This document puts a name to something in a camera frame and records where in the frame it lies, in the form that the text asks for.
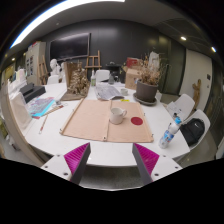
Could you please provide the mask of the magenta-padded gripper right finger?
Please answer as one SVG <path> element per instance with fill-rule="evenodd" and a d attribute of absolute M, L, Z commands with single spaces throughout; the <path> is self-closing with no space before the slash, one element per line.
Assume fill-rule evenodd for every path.
<path fill-rule="evenodd" d="M 150 149 L 134 143 L 132 154 L 136 160 L 141 180 L 144 185 L 182 169 L 173 159 L 166 155 L 159 155 Z"/>

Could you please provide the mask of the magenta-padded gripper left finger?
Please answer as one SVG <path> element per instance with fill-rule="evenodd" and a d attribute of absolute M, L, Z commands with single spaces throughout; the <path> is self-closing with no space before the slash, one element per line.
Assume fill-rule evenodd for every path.
<path fill-rule="evenodd" d="M 90 153 L 90 144 L 86 143 L 65 155 L 57 154 L 53 156 L 42 166 L 42 169 L 78 185 Z"/>

